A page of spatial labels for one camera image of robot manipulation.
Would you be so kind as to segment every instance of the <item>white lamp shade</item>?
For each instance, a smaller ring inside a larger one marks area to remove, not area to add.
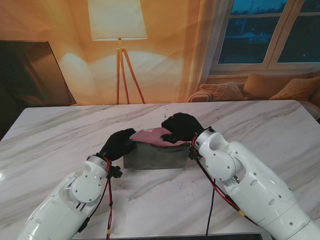
[[[140,0],[88,0],[94,41],[146,39]]]

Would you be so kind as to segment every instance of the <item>floor lamp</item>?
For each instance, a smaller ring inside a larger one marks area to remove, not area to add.
[[[127,104],[130,103],[127,88],[124,57],[128,64],[142,103],[144,96],[136,79],[128,51],[122,40],[147,39],[140,0],[88,0],[91,38],[94,41],[118,41],[116,49],[116,104],[119,104],[120,68]]]

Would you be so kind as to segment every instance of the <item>pink cloth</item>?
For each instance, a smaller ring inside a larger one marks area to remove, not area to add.
[[[133,134],[130,137],[130,140],[155,145],[158,147],[174,147],[185,143],[185,141],[177,141],[176,143],[163,141],[160,137],[164,134],[171,134],[171,132],[163,127],[144,129]]]

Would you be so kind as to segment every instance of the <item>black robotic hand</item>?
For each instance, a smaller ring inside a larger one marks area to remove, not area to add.
[[[128,144],[127,140],[135,133],[136,131],[133,128],[115,132],[106,141],[99,154],[110,161],[117,160],[128,154],[134,146]]]
[[[173,144],[177,141],[192,141],[197,134],[204,130],[194,116],[182,112],[169,117],[161,123],[161,127],[172,133],[162,135],[162,140]]]

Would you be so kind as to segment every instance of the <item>wooden lamp leg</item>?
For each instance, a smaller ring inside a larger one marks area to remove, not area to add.
[[[130,104],[129,95],[128,95],[128,88],[127,88],[127,82],[126,82],[124,58],[123,58],[123,55],[122,55],[122,48],[119,48],[119,56],[120,56],[120,62],[121,62],[121,70],[122,70],[122,78],[123,78],[123,84],[124,84],[124,90],[125,90],[126,103]]]
[[[125,56],[125,59],[126,59],[126,63],[127,63],[128,66],[129,66],[130,73],[131,73],[131,75],[132,75],[132,78],[133,78],[133,81],[134,81],[134,83],[135,83],[135,86],[136,86],[136,88],[138,89],[138,92],[139,92],[139,94],[140,94],[141,100],[142,100],[143,104],[146,104],[146,103],[145,103],[145,100],[144,100],[144,96],[143,96],[143,94],[142,94],[142,92],[141,92],[141,89],[140,89],[140,87],[139,87],[138,81],[137,81],[137,79],[136,79],[134,70],[133,70],[133,68],[132,68],[132,65],[131,65],[131,62],[130,62],[130,59],[129,59],[129,56],[128,56],[127,49],[122,48],[122,51],[124,52],[124,56]]]
[[[119,85],[120,85],[120,58],[119,48],[116,49],[116,104],[119,104]]]

